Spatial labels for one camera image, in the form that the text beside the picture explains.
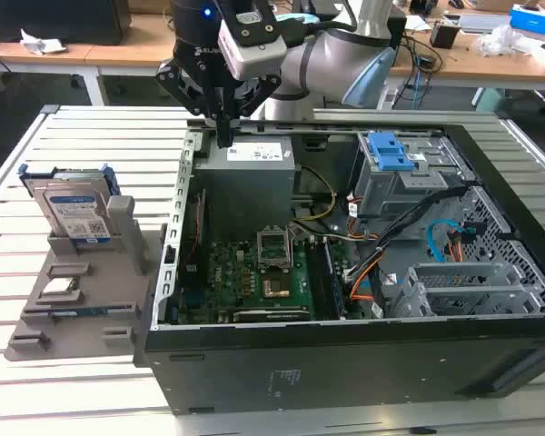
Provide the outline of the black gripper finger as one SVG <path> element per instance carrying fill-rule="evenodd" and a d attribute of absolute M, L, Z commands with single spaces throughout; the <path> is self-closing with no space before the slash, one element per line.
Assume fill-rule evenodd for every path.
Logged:
<path fill-rule="evenodd" d="M 227 104 L 228 127 L 225 134 L 225 147 L 232 145 L 234 134 L 242 117 L 250 117 L 255 110 L 280 86 L 282 80 L 277 74 L 267 74 L 243 82 L 232 93 Z"/>
<path fill-rule="evenodd" d="M 227 119 L 223 97 L 208 71 L 204 60 L 181 62 L 170 59 L 160 64 L 155 79 L 163 89 L 191 114 L 200 115 L 211 123 L 217 144 L 227 147 Z"/>

